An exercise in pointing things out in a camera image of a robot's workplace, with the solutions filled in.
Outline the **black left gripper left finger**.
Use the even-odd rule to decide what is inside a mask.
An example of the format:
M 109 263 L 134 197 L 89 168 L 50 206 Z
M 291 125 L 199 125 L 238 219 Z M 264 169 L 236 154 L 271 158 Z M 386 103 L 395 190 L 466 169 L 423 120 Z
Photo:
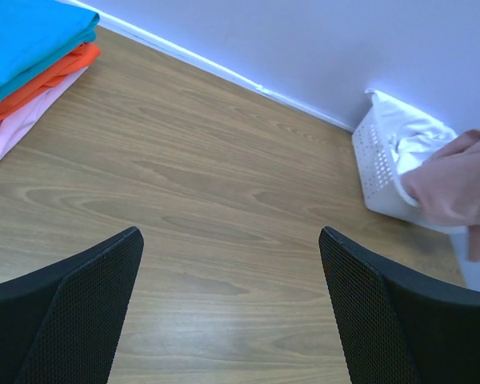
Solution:
M 106 383 L 140 266 L 128 228 L 0 283 L 0 383 Z

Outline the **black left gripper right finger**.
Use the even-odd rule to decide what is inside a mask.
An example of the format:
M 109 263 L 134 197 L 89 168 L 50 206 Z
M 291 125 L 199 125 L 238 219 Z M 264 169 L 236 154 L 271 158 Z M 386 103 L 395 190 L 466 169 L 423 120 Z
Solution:
M 480 292 L 328 226 L 318 243 L 352 383 L 480 383 Z

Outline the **dusty pink t-shirt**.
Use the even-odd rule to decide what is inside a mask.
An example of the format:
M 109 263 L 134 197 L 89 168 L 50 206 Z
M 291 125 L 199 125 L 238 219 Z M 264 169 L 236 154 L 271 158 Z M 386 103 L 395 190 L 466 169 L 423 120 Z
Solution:
M 404 173 L 401 183 L 425 219 L 468 229 L 468 259 L 480 262 L 480 130 L 469 130 Z

